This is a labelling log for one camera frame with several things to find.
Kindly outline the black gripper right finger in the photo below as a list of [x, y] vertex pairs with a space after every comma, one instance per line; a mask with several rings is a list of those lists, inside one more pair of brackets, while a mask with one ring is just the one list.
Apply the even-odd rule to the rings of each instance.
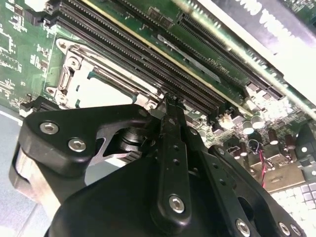
[[209, 212], [218, 237], [304, 237], [306, 233], [277, 201], [220, 146], [207, 148], [187, 125], [182, 102], [175, 99], [188, 168], [197, 171], [196, 197]]

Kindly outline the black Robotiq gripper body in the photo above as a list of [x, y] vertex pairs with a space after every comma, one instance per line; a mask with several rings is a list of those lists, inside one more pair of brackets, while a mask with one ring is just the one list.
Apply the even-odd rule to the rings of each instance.
[[76, 192], [47, 231], [49, 237], [230, 235], [200, 161], [180, 156], [141, 158]]

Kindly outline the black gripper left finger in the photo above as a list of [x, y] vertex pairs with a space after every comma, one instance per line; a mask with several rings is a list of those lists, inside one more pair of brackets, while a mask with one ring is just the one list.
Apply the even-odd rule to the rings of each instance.
[[140, 146], [141, 158], [187, 158], [175, 99], [164, 99], [158, 119], [139, 105], [117, 105], [39, 112], [22, 127], [22, 150], [62, 178], [80, 178], [94, 158]]

